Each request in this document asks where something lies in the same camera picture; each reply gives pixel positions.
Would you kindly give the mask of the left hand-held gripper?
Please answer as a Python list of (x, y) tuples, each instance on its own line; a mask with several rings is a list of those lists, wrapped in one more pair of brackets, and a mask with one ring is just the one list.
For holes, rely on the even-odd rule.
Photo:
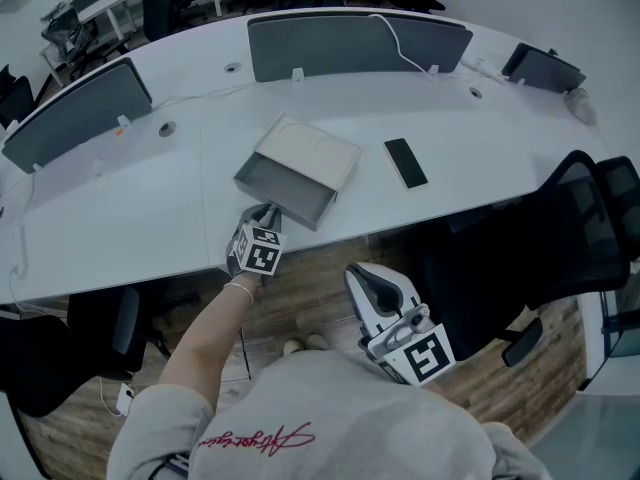
[[(266, 228), (260, 225), (266, 216)], [(226, 251), (226, 267), (231, 276), (251, 272), (272, 276), (280, 262), (286, 236), (281, 230), (279, 208), (268, 204), (255, 205), (242, 213), (242, 222), (234, 233)]]

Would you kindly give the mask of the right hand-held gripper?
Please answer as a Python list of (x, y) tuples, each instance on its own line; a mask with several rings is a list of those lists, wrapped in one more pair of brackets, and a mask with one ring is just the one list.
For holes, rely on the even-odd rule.
[[(444, 325), (431, 320), (406, 275), (380, 264), (366, 269), (353, 263), (345, 271), (345, 282), (368, 335), (359, 346), (393, 381), (424, 386), (455, 366)], [(403, 316), (384, 330), (392, 313)]]

